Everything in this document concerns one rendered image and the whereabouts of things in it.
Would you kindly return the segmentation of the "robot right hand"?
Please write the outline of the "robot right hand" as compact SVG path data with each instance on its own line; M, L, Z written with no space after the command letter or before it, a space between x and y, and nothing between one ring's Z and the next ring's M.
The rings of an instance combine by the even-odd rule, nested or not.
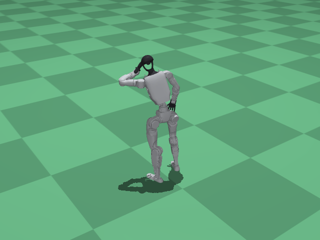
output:
M175 101L175 104L174 104L174 103L171 103L171 101L172 101L172 100L170 100L170 103L167 104L167 106L169 106L168 109L170 108L170 110L171 110L171 108L172 108L172 111L173 111L173 108L174 108L174 112L175 112L175 109L176 109L176 101Z

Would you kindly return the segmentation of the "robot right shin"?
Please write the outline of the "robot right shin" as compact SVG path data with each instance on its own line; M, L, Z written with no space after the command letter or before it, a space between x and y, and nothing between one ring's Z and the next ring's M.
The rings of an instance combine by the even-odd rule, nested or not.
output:
M173 160L174 160L174 165L178 166L178 155L179 155L179 146L178 146L178 138L175 136L176 138L176 145L170 145L171 147L171 153L173 155Z

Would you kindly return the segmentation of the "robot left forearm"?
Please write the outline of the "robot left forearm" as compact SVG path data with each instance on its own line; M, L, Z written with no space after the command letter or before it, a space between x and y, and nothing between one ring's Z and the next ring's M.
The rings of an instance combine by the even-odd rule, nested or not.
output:
M135 69L134 69L135 70ZM140 71L138 71L137 73L134 73L134 70L133 72L130 72L128 74L125 74L123 76L121 76L119 78L120 81L124 81L124 80L130 80L130 79L133 79L135 76L139 75Z

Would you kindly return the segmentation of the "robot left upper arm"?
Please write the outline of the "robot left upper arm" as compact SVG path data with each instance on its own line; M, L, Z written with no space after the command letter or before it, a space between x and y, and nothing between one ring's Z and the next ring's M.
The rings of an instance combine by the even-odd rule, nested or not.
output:
M119 80L119 79L118 79ZM130 86L130 87L138 87L139 89L143 89L145 87L145 80L144 79L128 79L124 81L119 80L120 86Z

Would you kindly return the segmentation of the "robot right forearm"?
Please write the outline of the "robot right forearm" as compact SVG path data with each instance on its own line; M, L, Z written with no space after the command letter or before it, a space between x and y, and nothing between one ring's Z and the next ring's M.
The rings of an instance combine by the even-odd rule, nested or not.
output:
M180 90L179 90L179 91L180 91ZM172 91L172 96L171 96L171 103L172 103L172 104L175 104L175 103L176 103L176 100L177 100L179 91L176 92L176 93Z

